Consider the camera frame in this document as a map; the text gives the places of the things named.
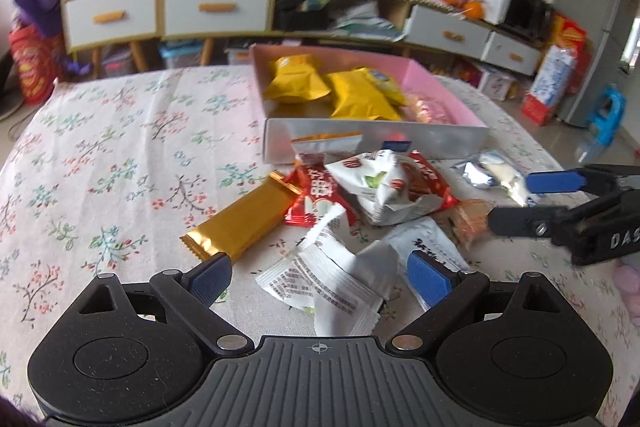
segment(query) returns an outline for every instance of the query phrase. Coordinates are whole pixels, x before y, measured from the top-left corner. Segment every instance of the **red bucket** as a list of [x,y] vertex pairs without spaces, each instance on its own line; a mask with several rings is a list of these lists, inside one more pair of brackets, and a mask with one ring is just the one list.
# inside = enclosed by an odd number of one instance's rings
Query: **red bucket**
[[53,92],[53,81],[62,73],[60,58],[65,53],[62,35],[46,39],[36,26],[30,25],[9,33],[9,44],[25,103],[46,102]]

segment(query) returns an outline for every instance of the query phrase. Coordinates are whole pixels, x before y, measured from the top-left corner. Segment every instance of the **metal screw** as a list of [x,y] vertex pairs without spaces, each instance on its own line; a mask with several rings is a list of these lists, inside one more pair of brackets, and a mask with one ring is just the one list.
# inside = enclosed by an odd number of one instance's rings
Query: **metal screw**
[[413,351],[422,346],[422,339],[415,335],[398,335],[394,337],[391,344],[402,351]]
[[225,335],[218,339],[218,347],[225,349],[226,351],[235,351],[236,349],[242,349],[249,342],[242,335]]

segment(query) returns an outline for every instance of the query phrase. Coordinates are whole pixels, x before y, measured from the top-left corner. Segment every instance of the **pink box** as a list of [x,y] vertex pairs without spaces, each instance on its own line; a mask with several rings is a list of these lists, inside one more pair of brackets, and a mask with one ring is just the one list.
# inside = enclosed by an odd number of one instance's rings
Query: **pink box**
[[420,92],[440,100],[455,125],[432,125],[411,121],[340,120],[331,118],[329,100],[303,104],[281,104],[262,99],[266,123],[262,158],[266,163],[293,163],[293,139],[314,134],[362,132],[358,152],[378,150],[388,140],[412,142],[426,158],[465,158],[476,153],[484,143],[487,127],[466,105],[444,87],[437,78],[410,58],[356,52],[318,46],[251,47],[251,60],[260,95],[273,80],[273,62],[287,55],[313,55],[319,62],[320,74],[373,68],[393,77],[404,92]]

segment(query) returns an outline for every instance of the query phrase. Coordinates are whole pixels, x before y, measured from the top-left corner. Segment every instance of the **gray ribbed plate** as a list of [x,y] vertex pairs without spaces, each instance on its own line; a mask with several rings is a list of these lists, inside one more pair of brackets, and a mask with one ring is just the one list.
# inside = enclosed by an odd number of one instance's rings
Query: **gray ribbed plate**
[[[50,421],[48,425],[65,424]],[[462,409],[427,366],[370,337],[263,337],[252,355],[216,362],[183,404],[139,427],[489,427]],[[575,427],[600,425],[583,419]]]

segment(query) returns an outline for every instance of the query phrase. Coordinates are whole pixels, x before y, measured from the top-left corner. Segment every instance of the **tablecloth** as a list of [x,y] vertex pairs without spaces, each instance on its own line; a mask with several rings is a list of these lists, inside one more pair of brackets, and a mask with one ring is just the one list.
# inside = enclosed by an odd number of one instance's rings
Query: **tablecloth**
[[[456,80],[441,81],[489,127],[486,146],[525,170],[559,165],[491,100]],[[178,239],[260,183],[264,114],[248,66],[145,73],[85,84],[59,84],[33,118],[0,172],[0,393],[36,410],[26,367],[55,320],[98,273],[146,281],[198,260]],[[511,204],[434,165],[460,198]],[[581,194],[554,196],[575,206]],[[212,309],[258,341],[262,334],[312,335],[313,318],[271,298],[255,276],[303,237],[281,226],[247,251]],[[363,244],[371,230],[356,232]],[[640,375],[639,331],[612,285],[612,264],[572,267],[545,241],[493,239],[469,262],[494,280],[540,271],[590,325],[614,360],[614,380],[600,411],[613,426]],[[381,340],[420,313],[401,283],[374,333]]]

